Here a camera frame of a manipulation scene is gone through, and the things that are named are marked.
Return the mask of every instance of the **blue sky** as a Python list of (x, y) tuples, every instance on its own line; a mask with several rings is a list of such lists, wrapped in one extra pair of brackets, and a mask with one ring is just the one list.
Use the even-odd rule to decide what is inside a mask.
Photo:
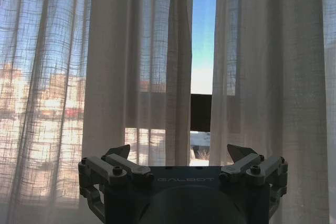
[(191, 92), (212, 94), (216, 0), (193, 0)]

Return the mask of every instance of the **window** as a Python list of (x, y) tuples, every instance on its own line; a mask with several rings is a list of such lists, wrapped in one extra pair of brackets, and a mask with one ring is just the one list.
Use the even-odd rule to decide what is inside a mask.
[(209, 164), (216, 0), (193, 0), (190, 165)]

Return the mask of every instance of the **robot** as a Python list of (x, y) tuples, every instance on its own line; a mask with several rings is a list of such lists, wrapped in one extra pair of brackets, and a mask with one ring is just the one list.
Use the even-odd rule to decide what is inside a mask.
[(127, 160), (130, 145), (111, 148), (78, 164), (80, 194), (106, 224), (269, 223), (287, 192), (287, 162), (227, 148), (232, 165), (196, 167), (141, 166)]

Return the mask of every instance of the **white curtain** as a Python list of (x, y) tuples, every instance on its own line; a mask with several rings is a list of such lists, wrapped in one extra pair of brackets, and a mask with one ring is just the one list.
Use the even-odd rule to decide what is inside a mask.
[(91, 0), (0, 0), (0, 223), (75, 223)]
[(92, 0), (83, 156), (187, 165), (191, 0)]
[(191, 3), (0, 0), (0, 223), (100, 223), (82, 151), (188, 163)]
[(336, 221), (334, 2), (217, 0), (210, 164), (228, 143), (283, 156), (273, 223)]

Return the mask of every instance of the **black panel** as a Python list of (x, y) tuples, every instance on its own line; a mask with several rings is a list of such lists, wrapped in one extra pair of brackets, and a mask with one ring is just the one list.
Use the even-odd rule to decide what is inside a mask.
[(191, 94), (191, 131), (210, 132), (211, 97), (210, 94)]

